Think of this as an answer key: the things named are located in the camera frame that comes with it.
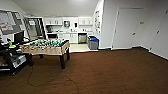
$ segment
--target refrigerator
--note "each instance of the refrigerator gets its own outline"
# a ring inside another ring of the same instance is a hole
[[[30,40],[46,39],[42,18],[24,18]]]

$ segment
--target wooden foosball table frame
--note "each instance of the wooden foosball table frame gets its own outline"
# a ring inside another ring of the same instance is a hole
[[[39,54],[40,58],[43,58],[45,55],[59,55],[61,68],[65,69],[65,61],[64,61],[64,54],[67,54],[67,60],[70,60],[69,55],[69,40],[65,40],[60,46],[52,47],[52,46],[32,46],[30,43],[26,43],[20,45],[20,49],[22,53],[25,54],[28,62],[30,65],[33,65],[32,61],[32,54]]]

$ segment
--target kitchenette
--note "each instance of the kitchenette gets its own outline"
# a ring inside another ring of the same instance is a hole
[[[47,39],[58,38],[70,43],[87,43],[87,37],[93,35],[92,17],[45,17]]]

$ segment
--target ceiling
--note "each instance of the ceiling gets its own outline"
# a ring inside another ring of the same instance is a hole
[[[90,17],[98,0],[12,0],[34,16]]]

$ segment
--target foosball table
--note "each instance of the foosball table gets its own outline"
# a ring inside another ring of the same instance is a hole
[[[21,52],[26,55],[30,64],[34,64],[30,57],[32,54],[39,54],[40,58],[43,58],[43,54],[59,55],[62,69],[65,69],[65,53],[67,54],[67,60],[70,60],[69,47],[69,40],[63,39],[35,40],[20,45]]]

